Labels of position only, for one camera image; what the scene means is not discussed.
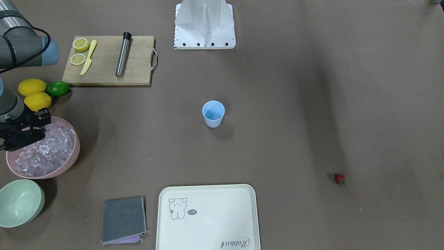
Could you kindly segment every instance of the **folded towel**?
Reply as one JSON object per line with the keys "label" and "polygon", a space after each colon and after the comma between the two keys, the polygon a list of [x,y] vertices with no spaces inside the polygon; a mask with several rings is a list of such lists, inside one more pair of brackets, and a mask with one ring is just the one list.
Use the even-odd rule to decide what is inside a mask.
{"label": "folded towel", "polygon": [[102,244],[116,244],[128,239],[137,242],[147,232],[143,197],[105,201],[103,208]]}

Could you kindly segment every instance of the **cartoon bunny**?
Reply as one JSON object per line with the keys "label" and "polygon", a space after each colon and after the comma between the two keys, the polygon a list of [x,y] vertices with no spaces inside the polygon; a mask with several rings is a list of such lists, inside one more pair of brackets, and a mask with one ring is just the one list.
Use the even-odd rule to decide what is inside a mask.
{"label": "cartoon bunny", "polygon": [[185,208],[187,198],[169,199],[171,219],[183,219],[185,217]]}

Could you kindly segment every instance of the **black cap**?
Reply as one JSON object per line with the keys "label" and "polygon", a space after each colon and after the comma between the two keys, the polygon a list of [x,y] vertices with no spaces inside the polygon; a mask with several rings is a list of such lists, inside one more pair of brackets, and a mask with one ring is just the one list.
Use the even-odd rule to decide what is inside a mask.
{"label": "black cap", "polygon": [[131,33],[129,32],[124,32],[123,33],[123,38],[130,41],[131,40]]}

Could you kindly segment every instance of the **light blue cup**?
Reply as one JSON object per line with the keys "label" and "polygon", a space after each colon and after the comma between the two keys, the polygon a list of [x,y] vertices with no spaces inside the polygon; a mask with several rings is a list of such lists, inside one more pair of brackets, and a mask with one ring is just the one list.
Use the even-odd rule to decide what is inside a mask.
{"label": "light blue cup", "polygon": [[202,108],[205,123],[210,128],[216,128],[221,124],[225,107],[218,101],[209,101]]}

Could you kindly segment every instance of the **gray robot arm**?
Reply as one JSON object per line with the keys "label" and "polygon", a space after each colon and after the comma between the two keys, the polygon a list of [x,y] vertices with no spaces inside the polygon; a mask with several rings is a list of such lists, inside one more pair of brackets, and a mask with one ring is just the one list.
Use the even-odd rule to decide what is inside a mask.
{"label": "gray robot arm", "polygon": [[[34,29],[47,36],[38,36]],[[0,0],[0,73],[16,67],[46,66],[59,60],[59,48],[44,30],[33,27],[10,0]],[[45,138],[48,109],[31,111],[0,77],[0,150],[15,151]]]}
{"label": "gray robot arm", "polygon": [[59,47],[49,37],[38,36],[10,0],[0,0],[0,69],[54,65]]}

